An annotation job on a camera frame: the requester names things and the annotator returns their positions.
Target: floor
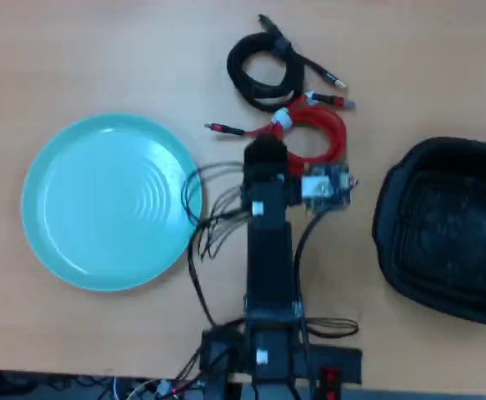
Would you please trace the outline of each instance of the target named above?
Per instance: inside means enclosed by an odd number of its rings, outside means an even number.
[[[0,397],[3,400],[98,400],[103,389],[100,387],[71,387],[62,392],[56,392],[50,387],[40,387],[35,392],[32,392],[23,397]],[[308,391],[303,388],[299,390],[300,396],[303,400],[308,399]],[[113,399],[109,394],[103,397],[104,399]],[[202,395],[199,392],[189,393],[187,399],[200,400]],[[284,391],[281,387],[269,387],[259,391],[259,399],[287,399],[290,400],[292,396],[290,393]],[[153,399],[153,396],[144,396],[143,400]],[[251,387],[245,386],[243,388],[242,400],[252,400],[253,390]],[[385,392],[385,391],[368,391],[362,389],[344,389],[343,400],[482,400],[486,396],[457,396],[448,394],[423,394],[412,392]]]

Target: light blue plate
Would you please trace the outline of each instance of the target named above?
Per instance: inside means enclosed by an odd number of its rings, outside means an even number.
[[[146,118],[76,122],[38,154],[24,182],[24,231],[39,260],[79,288],[133,288],[167,270],[193,232],[180,201],[196,169],[185,147]],[[191,209],[199,215],[202,192]]]

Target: wooden table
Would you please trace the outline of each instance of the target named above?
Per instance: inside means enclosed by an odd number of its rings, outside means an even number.
[[[203,124],[269,118],[225,70],[231,46],[260,29],[258,13],[348,82],[358,103],[343,115],[361,185],[308,244],[307,314],[357,318],[360,334],[339,343],[363,349],[365,388],[486,393],[486,326],[399,296],[371,238],[383,176],[411,146],[437,135],[486,141],[486,1],[469,0],[0,0],[0,368],[171,377],[199,344],[207,324],[184,260],[136,290],[70,287],[33,256],[19,198],[38,149],[97,113],[155,119],[199,163],[240,160],[246,140],[219,140]],[[269,60],[251,68],[278,80]],[[311,72],[308,87],[331,92]],[[289,145],[314,153],[318,137],[305,133]],[[297,241],[308,217],[290,217]],[[219,321],[243,311],[245,255],[240,231],[199,268]]]

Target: black tray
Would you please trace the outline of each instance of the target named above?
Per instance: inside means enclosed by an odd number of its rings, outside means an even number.
[[[486,143],[436,137],[413,147],[385,178],[373,238],[397,291],[486,323]]]

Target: cable connector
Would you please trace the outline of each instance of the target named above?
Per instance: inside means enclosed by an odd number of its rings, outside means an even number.
[[[336,77],[335,75],[333,75],[330,72],[323,73],[322,77],[325,81],[331,82],[333,85],[337,86],[339,89],[342,89],[342,90],[348,89],[348,85],[346,83],[344,83],[342,80],[340,80],[338,77]]]
[[[319,102],[327,103],[331,106],[341,107],[341,108],[355,108],[356,102],[353,100],[348,100],[347,98],[340,96],[328,96],[325,94],[313,93],[311,96],[313,100]]]
[[[268,33],[272,33],[272,35],[280,38],[283,36],[282,31],[279,30],[279,27],[266,15],[259,14],[258,15],[259,23],[265,31]]]
[[[206,123],[204,127],[207,129],[211,129],[214,132],[218,133],[231,133],[232,135],[242,136],[246,133],[246,131],[242,129],[237,129],[236,127],[229,127],[228,125],[222,125],[221,123]]]
[[[168,380],[163,379],[158,384],[158,390],[156,391],[156,394],[158,394],[160,397],[163,397],[163,396],[167,396],[172,390],[173,390],[173,385]]]

